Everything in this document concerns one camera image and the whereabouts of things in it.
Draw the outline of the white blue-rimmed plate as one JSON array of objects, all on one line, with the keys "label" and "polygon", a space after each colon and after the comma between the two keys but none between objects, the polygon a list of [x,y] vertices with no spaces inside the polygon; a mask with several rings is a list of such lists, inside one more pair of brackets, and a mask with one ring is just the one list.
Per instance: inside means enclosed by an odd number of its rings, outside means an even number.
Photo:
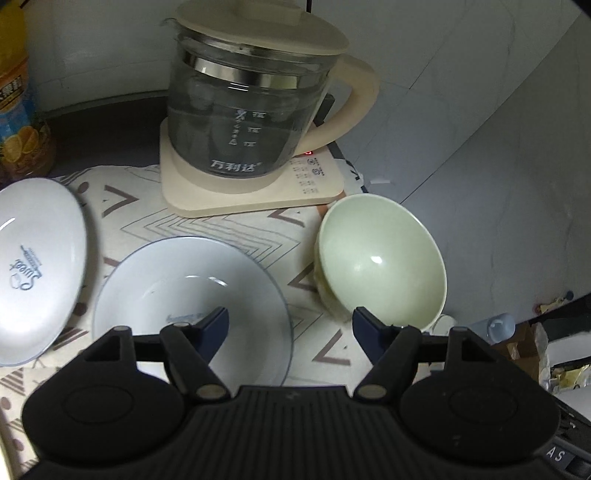
[{"label": "white blue-rimmed plate", "polygon": [[168,238],[130,254],[98,295],[92,335],[119,325],[156,334],[172,323],[195,324],[217,307],[229,314],[228,337],[211,360],[218,378],[231,392],[283,384],[293,356],[286,300],[263,267],[221,241]]}]

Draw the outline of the pale green bowl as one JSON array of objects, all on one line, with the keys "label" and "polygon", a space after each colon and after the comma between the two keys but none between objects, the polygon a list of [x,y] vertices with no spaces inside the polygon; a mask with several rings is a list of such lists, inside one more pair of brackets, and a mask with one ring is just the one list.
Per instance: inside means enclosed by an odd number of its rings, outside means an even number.
[{"label": "pale green bowl", "polygon": [[386,325],[429,330],[448,293],[442,253],[429,230],[401,204],[375,194],[329,207],[315,239],[314,279],[335,320],[366,308]]}]

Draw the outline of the white plate with lettering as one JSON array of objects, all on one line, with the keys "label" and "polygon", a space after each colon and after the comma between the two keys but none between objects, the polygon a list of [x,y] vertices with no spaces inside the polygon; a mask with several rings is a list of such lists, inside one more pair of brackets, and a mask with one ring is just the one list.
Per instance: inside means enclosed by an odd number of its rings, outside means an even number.
[{"label": "white plate with lettering", "polygon": [[40,356],[66,326],[85,275],[87,229],[75,196],[45,178],[1,191],[1,365]]}]

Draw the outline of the patterned table mat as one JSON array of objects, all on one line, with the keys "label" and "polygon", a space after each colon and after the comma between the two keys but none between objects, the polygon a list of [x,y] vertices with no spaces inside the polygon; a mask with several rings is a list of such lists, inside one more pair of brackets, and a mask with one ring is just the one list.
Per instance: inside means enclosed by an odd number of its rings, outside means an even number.
[{"label": "patterned table mat", "polygon": [[353,341],[352,327],[325,310],[314,278],[314,244],[327,206],[297,207],[205,219],[170,213],[156,166],[96,166],[61,175],[87,216],[86,285],[65,329],[39,359],[1,370],[2,442],[12,476],[37,462],[20,420],[28,396],[94,338],[93,309],[114,268],[143,245],[163,238],[200,236],[228,243],[256,260],[283,292],[294,334],[294,356],[283,375],[287,386],[353,388],[370,362]]}]

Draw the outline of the cream kettle base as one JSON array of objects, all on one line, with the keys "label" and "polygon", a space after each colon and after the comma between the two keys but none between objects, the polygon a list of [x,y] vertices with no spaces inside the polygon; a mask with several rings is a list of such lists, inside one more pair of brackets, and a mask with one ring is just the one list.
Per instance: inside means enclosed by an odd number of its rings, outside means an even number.
[{"label": "cream kettle base", "polygon": [[159,127],[159,157],[164,201],[170,211],[185,218],[328,204],[345,192],[341,169],[325,147],[291,159],[262,189],[242,193],[208,190],[184,178],[184,161],[171,145],[166,121]]}]

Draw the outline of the orange juice bottle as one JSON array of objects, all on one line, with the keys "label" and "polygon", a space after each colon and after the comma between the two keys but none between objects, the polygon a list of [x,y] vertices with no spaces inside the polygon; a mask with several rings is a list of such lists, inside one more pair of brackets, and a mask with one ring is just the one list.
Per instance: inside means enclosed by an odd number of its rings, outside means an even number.
[{"label": "orange juice bottle", "polygon": [[27,28],[18,1],[1,3],[1,169],[11,181],[46,175],[56,144],[35,102]]}]

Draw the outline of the glass electric kettle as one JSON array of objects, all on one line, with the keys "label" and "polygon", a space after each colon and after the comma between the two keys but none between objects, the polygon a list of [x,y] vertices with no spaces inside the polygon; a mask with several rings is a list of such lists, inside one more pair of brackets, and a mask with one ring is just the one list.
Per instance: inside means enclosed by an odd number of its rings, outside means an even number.
[{"label": "glass electric kettle", "polygon": [[172,20],[168,134],[199,172],[270,175],[344,136],[377,100],[374,69],[293,1],[185,1]]}]

